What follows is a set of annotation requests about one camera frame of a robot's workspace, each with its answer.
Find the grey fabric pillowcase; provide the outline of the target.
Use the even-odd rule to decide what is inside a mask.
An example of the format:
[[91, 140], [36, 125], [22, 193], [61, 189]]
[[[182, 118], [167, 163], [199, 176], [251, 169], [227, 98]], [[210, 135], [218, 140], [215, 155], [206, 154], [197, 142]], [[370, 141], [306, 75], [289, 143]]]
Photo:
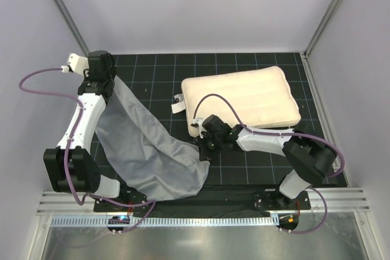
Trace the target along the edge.
[[96, 135], [107, 161], [128, 187], [158, 202], [198, 195], [210, 163], [198, 148], [171, 136], [119, 78]]

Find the cream white pillow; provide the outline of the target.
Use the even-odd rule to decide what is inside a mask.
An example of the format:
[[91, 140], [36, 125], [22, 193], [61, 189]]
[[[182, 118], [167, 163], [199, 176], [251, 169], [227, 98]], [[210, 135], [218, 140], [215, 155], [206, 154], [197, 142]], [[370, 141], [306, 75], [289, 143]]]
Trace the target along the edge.
[[[206, 77], [187, 78], [181, 82], [186, 105], [186, 120], [205, 119], [214, 114], [229, 126], [238, 120], [225, 98], [247, 126], [255, 128], [293, 127], [301, 120], [299, 106], [293, 98], [285, 73], [277, 66], [251, 71]], [[200, 107], [199, 101], [206, 95]]]

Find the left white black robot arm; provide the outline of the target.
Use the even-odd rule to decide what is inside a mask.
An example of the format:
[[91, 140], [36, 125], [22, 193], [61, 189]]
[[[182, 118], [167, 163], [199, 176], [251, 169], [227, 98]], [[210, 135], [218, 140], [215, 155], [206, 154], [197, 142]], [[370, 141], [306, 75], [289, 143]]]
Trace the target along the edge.
[[56, 148], [44, 151], [51, 186], [59, 193], [106, 197], [111, 208], [123, 211], [128, 207], [129, 196], [120, 191], [118, 180], [101, 174], [90, 153], [98, 120], [114, 92], [115, 59], [107, 51], [93, 51], [87, 57], [70, 54], [63, 71], [80, 74], [83, 82], [63, 138]]

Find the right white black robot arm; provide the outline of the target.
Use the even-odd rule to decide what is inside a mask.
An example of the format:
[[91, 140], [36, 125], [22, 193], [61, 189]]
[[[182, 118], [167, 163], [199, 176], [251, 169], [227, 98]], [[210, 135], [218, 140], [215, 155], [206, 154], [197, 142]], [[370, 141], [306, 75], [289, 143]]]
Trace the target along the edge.
[[240, 124], [231, 127], [216, 115], [195, 118], [191, 126], [199, 132], [196, 141], [200, 160], [210, 160], [214, 154], [225, 150], [265, 152], [286, 158], [292, 171], [272, 196], [281, 209], [295, 204], [306, 188], [321, 184], [337, 156], [325, 140], [300, 130], [259, 130]]

